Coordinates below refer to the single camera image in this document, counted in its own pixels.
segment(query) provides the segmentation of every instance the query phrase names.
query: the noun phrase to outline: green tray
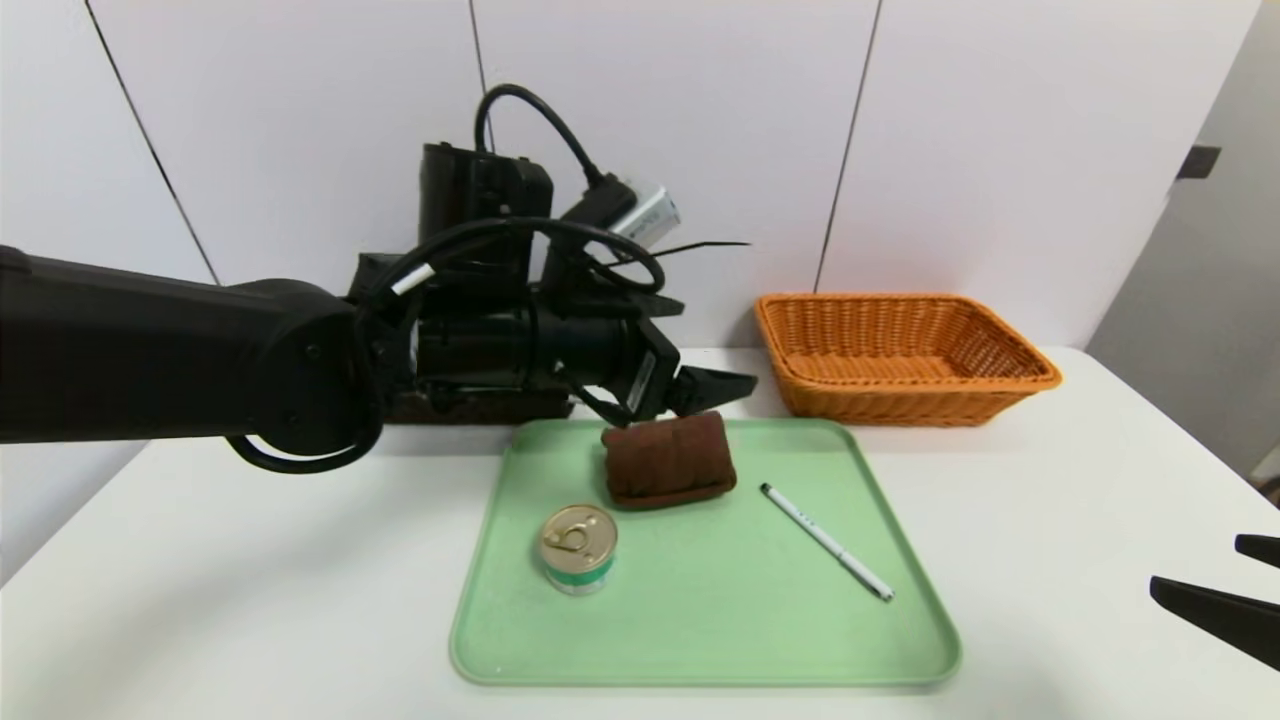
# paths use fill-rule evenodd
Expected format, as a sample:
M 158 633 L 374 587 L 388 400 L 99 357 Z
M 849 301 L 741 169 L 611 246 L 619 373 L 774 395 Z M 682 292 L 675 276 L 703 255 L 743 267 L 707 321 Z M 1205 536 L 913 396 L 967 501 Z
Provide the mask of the green tray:
M 955 673 L 960 638 L 849 432 L 731 420 L 737 489 L 625 511 L 604 488 L 603 425 L 521 428 L 471 564 L 451 655 L 495 685 L 904 685 Z M 876 571 L 868 592 L 759 492 L 769 483 Z M 617 560 L 595 594 L 558 592 L 535 539 L 556 510 L 608 509 Z

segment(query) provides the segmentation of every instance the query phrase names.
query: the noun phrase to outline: brown cushion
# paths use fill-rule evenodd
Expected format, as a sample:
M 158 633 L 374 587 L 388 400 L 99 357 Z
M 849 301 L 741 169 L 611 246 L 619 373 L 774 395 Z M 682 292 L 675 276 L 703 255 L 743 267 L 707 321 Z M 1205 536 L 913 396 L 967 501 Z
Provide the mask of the brown cushion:
M 604 430 L 609 497 L 620 507 L 668 507 L 737 484 L 724 419 L 707 413 Z

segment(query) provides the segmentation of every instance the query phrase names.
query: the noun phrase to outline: food can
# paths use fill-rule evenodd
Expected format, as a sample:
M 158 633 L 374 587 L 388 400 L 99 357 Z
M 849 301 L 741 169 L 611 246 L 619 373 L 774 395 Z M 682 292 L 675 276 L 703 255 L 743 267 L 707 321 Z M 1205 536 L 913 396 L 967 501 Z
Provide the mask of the food can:
M 594 505 L 570 505 L 552 515 L 538 536 L 547 578 L 563 593 L 590 594 L 613 569 L 618 525 Z

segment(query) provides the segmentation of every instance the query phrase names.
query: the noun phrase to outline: orange basket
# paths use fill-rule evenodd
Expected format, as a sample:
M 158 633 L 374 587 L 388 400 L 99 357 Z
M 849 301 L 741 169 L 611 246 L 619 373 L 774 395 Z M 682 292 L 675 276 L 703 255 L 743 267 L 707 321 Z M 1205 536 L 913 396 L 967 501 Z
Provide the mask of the orange basket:
M 980 425 L 1062 375 L 955 295 L 767 295 L 755 316 L 794 415 L 854 425 Z

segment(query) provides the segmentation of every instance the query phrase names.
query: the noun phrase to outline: pen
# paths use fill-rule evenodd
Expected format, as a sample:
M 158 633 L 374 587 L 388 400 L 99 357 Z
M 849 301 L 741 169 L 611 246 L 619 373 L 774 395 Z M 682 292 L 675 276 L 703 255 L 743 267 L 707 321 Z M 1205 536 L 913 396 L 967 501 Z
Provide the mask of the pen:
M 888 602 L 893 600 L 893 588 L 884 584 L 884 580 L 876 577 L 876 573 L 870 571 L 870 568 L 863 565 L 856 557 L 849 553 L 847 550 L 840 547 L 840 543 L 831 538 L 817 523 L 809 519 L 808 515 L 800 511 L 799 507 L 791 505 L 791 501 L 782 496 L 781 492 L 773 489 L 773 486 L 764 483 L 760 486 L 760 492 L 765 495 L 780 510 L 791 516 L 801 528 L 809 533 L 809 537 L 818 541 L 818 544 L 827 548 L 827 552 L 836 556 L 855 578 L 863 582 L 864 585 L 870 588 L 872 592 L 879 596 L 881 600 Z

